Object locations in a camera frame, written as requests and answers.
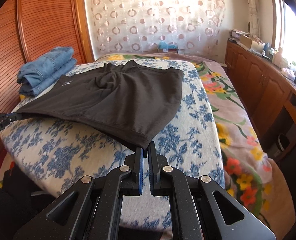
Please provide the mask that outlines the black shorts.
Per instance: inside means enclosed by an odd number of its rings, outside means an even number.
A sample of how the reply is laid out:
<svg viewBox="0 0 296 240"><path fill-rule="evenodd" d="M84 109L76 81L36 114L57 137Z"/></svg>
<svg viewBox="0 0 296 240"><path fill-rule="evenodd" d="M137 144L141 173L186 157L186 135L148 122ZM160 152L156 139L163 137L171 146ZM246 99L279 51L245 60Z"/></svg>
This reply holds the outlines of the black shorts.
<svg viewBox="0 0 296 240"><path fill-rule="evenodd" d="M17 110L22 116L51 116L79 122L125 146L147 148L175 117L184 73L131 60L73 76L61 76L45 95Z"/></svg>

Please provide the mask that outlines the folded blue jeans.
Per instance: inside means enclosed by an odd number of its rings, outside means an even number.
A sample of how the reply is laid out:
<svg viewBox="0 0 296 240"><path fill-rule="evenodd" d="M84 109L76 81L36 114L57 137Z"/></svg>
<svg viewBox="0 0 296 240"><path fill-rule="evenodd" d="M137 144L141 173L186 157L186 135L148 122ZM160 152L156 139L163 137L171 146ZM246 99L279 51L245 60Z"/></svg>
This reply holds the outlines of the folded blue jeans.
<svg viewBox="0 0 296 240"><path fill-rule="evenodd" d="M55 47L36 60L24 64L18 74L19 94L36 97L76 65L72 47Z"/></svg>

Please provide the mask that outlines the blue floral white blanket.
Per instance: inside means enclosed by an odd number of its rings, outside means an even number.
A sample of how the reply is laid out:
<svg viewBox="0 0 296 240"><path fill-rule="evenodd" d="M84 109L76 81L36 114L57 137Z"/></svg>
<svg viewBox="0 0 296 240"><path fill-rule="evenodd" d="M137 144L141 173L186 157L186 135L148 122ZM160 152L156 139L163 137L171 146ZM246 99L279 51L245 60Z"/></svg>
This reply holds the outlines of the blue floral white blanket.
<svg viewBox="0 0 296 240"><path fill-rule="evenodd" d="M156 152L185 175L207 175L224 186L215 119L195 65L157 59L136 59L136 63L154 69L175 68L184 74L180 107L153 138ZM22 172L53 196L61 195L83 176L107 175L132 153L125 142L92 127L54 118L13 122L0 132L0 137ZM151 195L147 166L143 168L142 194L123 199L120 224L143 230L171 230L168 198Z"/></svg>

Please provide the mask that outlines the colourful floral pink bedspread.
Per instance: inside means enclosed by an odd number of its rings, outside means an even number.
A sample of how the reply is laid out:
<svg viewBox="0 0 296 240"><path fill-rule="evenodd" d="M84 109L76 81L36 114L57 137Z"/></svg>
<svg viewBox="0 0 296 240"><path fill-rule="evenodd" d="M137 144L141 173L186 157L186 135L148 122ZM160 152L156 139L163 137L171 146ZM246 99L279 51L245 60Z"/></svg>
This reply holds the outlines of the colourful floral pink bedspread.
<svg viewBox="0 0 296 240"><path fill-rule="evenodd" d="M207 174L278 237L295 223L289 188L263 151L250 118L223 68L183 55L107 55L101 63L134 60L147 67L184 72L175 118L154 138L156 150L186 175Z"/></svg>

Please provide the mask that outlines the wooden slatted headboard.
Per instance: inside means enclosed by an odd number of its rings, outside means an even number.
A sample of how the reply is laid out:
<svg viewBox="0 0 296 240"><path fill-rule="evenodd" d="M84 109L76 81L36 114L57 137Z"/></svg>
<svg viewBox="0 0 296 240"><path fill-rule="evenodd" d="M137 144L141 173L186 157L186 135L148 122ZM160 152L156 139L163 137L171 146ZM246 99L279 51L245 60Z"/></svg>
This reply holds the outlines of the wooden slatted headboard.
<svg viewBox="0 0 296 240"><path fill-rule="evenodd" d="M54 47L72 47L78 64L94 61L85 0L6 0L0 7L0 113L20 100L19 68Z"/></svg>

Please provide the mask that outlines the box with blue cloth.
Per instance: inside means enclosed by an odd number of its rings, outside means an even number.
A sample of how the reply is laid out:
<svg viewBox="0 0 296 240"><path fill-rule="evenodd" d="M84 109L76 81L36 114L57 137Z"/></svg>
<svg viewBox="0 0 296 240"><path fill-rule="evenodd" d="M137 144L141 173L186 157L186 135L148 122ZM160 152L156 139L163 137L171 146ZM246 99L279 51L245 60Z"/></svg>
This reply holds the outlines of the box with blue cloth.
<svg viewBox="0 0 296 240"><path fill-rule="evenodd" d="M175 42L166 43L165 41L160 41L158 43L157 50L159 53L178 53L178 45Z"/></svg>

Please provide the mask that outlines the long wooden sideboard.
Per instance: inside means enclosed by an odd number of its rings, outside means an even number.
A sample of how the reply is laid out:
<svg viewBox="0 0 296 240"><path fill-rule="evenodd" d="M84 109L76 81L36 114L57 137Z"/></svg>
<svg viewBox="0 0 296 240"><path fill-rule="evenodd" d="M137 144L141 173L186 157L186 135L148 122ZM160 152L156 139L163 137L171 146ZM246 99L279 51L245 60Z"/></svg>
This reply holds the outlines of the long wooden sideboard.
<svg viewBox="0 0 296 240"><path fill-rule="evenodd" d="M280 161L296 143L295 84L271 62L231 41L225 63L263 150Z"/></svg>

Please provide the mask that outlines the circle patterned sheer curtain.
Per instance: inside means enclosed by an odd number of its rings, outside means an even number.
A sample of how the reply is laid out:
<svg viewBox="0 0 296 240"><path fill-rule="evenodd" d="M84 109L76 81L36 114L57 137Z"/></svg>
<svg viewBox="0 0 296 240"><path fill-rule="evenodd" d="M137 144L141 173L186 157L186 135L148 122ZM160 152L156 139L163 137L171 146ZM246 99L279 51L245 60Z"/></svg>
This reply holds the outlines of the circle patterned sheer curtain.
<svg viewBox="0 0 296 240"><path fill-rule="evenodd" d="M95 57L155 53L175 42L179 53L213 55L225 13L224 0L85 0Z"/></svg>

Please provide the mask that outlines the cardboard box on sideboard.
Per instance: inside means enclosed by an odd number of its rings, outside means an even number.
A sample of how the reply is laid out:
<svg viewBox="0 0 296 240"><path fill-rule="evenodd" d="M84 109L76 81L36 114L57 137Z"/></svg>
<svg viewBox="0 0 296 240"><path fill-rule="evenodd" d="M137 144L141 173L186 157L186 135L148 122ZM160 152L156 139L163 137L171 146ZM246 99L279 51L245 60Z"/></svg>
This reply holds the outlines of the cardboard box on sideboard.
<svg viewBox="0 0 296 240"><path fill-rule="evenodd" d="M245 35L241 35L239 40L241 44L246 46L247 49L262 53L264 44L262 44L261 42L254 41Z"/></svg>

